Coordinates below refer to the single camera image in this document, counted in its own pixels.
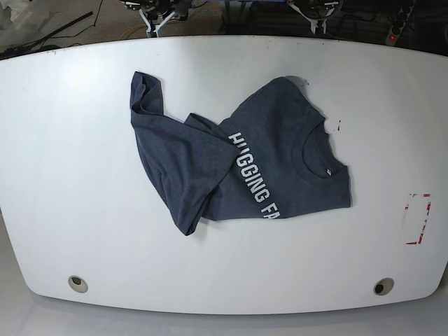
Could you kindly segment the dark blue T-shirt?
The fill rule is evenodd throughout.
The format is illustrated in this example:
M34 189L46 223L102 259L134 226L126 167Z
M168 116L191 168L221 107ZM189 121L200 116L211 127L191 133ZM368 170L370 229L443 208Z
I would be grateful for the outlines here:
M351 206L349 172L325 119L288 78L271 80L220 123L169 118L161 82L141 72L129 105L143 168L184 235L201 218L273 220Z

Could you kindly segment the red tape rectangle marking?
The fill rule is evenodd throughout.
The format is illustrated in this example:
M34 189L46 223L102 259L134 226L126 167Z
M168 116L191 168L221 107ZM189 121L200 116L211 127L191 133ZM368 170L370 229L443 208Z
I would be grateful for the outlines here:
M410 193L407 197L402 217L400 239L406 246L418 245L422 242L432 197L429 193Z

